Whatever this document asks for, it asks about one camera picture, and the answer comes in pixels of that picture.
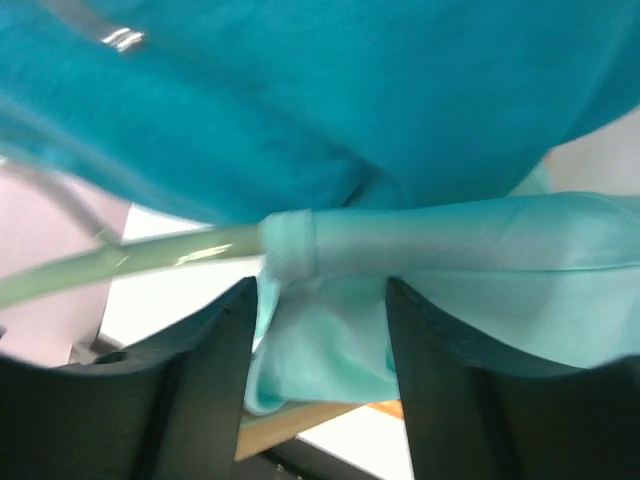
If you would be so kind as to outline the light teal t shirt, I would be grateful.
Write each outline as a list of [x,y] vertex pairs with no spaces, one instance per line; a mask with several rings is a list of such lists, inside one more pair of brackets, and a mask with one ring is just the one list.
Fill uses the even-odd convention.
[[411,209],[272,210],[259,220],[246,408],[398,397],[385,288],[579,368],[639,349],[639,199],[533,188]]

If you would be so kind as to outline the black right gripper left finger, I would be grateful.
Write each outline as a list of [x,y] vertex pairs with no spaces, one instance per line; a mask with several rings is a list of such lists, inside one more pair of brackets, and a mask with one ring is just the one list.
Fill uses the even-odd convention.
[[256,322],[245,278],[95,362],[1,360],[5,479],[228,479]]

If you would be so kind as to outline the pale green plastic hanger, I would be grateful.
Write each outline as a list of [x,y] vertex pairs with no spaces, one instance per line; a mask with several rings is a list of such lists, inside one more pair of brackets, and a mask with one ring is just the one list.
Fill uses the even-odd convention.
[[[221,1],[2,3],[1,162],[99,242],[3,278],[3,306],[259,251],[248,163],[270,115],[257,81],[214,55],[231,15]],[[63,174],[208,228],[122,243]]]

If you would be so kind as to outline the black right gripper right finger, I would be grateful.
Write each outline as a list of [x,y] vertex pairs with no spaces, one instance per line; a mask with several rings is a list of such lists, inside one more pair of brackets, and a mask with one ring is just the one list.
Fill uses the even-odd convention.
[[510,347],[398,279],[388,327],[418,479],[635,479],[639,359],[580,369]]

